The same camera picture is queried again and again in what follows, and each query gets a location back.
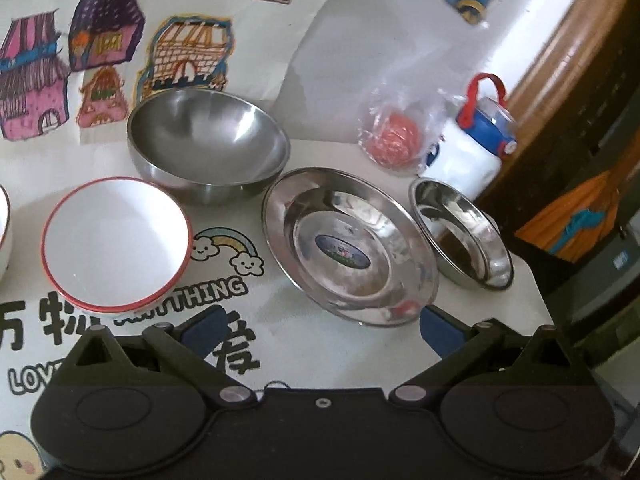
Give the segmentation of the small steel dish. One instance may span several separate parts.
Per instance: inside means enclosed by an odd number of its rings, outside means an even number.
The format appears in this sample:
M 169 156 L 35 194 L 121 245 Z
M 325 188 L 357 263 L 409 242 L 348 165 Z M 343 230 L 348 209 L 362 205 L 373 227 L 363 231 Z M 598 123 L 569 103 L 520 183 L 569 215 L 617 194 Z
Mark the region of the small steel dish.
M 427 178 L 412 182 L 409 200 L 442 274 L 470 289 L 503 292 L 511 287 L 511 254 L 498 228 L 472 200 L 442 181 Z

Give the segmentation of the clear plastic bag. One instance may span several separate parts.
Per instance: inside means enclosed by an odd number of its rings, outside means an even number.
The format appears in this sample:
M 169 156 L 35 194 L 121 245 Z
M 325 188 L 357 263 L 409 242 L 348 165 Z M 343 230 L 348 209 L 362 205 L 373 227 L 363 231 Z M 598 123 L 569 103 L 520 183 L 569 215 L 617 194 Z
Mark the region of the clear plastic bag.
M 439 150 L 439 144 L 444 140 L 446 122 L 460 112 L 465 102 L 463 94 L 439 86 L 413 89 L 399 82 L 384 81 L 373 88 L 362 102 L 358 118 L 358 145 L 371 162 L 391 174 L 420 174 L 427 167 L 427 159 Z M 369 156 L 364 147 L 374 128 L 390 112 L 405 114 L 416 123 L 422 134 L 419 156 L 410 166 L 399 169 L 382 167 Z

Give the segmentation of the white bowl red rim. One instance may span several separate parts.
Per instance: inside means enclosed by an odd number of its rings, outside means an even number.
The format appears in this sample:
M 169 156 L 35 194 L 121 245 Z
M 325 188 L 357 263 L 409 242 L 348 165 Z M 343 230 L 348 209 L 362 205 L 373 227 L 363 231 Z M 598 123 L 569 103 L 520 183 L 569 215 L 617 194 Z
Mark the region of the white bowl red rim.
M 73 306 L 120 315 L 171 292 L 191 249 L 191 222 L 170 195 L 140 179 L 110 177 L 74 188 L 54 206 L 40 260 Z
M 6 274 L 13 246 L 12 207 L 6 188 L 0 186 L 0 278 Z

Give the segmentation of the brown wooden frame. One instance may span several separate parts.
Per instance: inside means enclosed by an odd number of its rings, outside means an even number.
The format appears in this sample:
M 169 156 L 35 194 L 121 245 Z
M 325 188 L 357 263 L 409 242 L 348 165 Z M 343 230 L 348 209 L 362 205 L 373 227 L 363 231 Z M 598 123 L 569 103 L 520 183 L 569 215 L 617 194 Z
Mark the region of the brown wooden frame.
M 634 0 L 574 0 L 510 97 L 518 122 L 554 114 L 608 42 L 623 33 Z

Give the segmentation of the large steel plate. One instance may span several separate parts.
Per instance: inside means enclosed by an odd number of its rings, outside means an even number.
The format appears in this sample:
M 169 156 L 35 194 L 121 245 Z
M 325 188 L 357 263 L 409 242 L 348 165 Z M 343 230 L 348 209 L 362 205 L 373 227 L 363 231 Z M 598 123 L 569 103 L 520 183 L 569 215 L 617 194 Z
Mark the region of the large steel plate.
M 359 325 L 414 322 L 438 292 L 434 250 L 397 200 L 348 172 L 287 172 L 262 200 L 262 232 L 286 277 Z

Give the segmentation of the white blue water bottle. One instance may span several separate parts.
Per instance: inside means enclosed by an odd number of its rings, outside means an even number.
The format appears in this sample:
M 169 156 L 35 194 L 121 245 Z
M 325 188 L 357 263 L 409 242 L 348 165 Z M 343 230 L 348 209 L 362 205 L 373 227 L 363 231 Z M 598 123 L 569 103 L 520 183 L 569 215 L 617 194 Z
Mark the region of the white blue water bottle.
M 438 138 L 419 176 L 442 181 L 475 200 L 498 176 L 503 159 L 518 148 L 506 87 L 497 75 L 479 73 L 465 94 L 445 93 L 442 98 Z

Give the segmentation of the large steel mixing bowl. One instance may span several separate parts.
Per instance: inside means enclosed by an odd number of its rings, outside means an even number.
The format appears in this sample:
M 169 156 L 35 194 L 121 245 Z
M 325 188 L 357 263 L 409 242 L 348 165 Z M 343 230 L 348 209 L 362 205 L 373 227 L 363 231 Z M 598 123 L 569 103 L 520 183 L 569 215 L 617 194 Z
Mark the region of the large steel mixing bowl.
M 138 104 L 127 122 L 138 174 L 179 202 L 213 206 L 260 194 L 291 155 L 264 110 L 232 94 L 174 89 Z

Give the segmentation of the orange cloth with teal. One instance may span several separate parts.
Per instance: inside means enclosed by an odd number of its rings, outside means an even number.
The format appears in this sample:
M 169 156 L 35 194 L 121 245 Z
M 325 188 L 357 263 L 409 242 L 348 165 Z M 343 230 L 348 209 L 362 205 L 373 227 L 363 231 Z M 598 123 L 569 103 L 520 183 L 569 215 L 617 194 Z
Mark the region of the orange cloth with teal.
M 558 197 L 521 226 L 515 237 L 575 263 L 614 228 L 626 178 L 608 170 Z

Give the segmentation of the houses drawing paper sheet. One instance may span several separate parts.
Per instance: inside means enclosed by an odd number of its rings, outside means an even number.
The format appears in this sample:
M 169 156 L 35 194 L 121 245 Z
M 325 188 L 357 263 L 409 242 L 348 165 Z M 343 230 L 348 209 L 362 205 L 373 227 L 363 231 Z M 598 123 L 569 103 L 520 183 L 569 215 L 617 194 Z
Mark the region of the houses drawing paper sheet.
M 328 0 L 1 0 L 1 155 L 105 143 L 167 90 L 270 105 Z

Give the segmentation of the red ball in bag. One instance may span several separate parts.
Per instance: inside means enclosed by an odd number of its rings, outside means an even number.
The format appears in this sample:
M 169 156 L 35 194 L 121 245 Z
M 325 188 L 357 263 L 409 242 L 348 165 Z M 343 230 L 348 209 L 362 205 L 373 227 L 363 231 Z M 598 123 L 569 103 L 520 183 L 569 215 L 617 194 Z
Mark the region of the red ball in bag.
M 410 166 L 422 148 L 422 134 L 416 123 L 399 112 L 390 112 L 364 144 L 369 156 L 382 167 Z

